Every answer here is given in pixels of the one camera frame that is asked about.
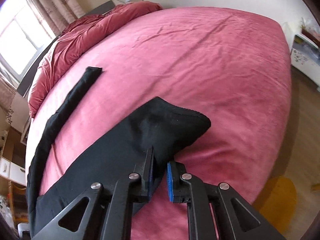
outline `window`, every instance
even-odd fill
[[[20,82],[54,35],[46,22],[39,23],[26,0],[17,0],[0,23],[0,63]]]

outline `blue gripper pad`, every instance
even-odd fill
[[[167,187],[170,202],[173,202],[173,179],[170,163],[167,164]]]

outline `gray headboard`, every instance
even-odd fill
[[[112,10],[115,7],[115,4],[113,3],[112,0],[107,1],[106,3],[98,6],[97,8],[93,9],[92,11],[88,12],[86,15],[91,15],[91,14],[105,14],[108,11]],[[24,75],[23,79],[20,82],[20,85],[17,88],[17,92],[22,95],[23,97],[26,96],[28,93],[32,81],[36,75],[37,68],[39,66],[39,63],[41,62],[42,58],[44,57],[45,54],[49,51],[51,48],[52,44],[58,39],[56,37],[42,52],[41,54],[36,58],[36,60],[33,62],[33,64],[30,66],[26,74]]]

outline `triangular cutout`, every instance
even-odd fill
[[[244,205],[241,204],[238,199],[232,198],[231,203],[243,232],[257,228],[260,225],[260,222],[250,213],[249,210],[246,209]]]
[[[89,198],[84,197],[75,205],[60,221],[58,225],[71,232],[76,232],[79,229],[82,217],[88,206]]]

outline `bed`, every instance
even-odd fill
[[[122,20],[124,11],[135,16]],[[228,182],[252,203],[277,158],[290,109],[290,55],[279,24],[229,8],[162,10],[150,2],[116,7],[106,17],[124,24],[78,56],[65,50],[54,61],[53,48],[43,61],[51,66],[46,76],[52,81],[61,57],[70,66],[54,82],[45,81],[49,87],[43,89],[36,75],[33,92],[41,86],[45,92],[30,107],[26,174],[46,121],[87,66],[103,68],[52,145],[39,194],[101,135],[159,96],[212,123],[175,159],[206,183]],[[87,30],[86,23],[75,23],[71,32]],[[188,239],[186,206],[169,202],[165,179],[134,216],[132,239]]]

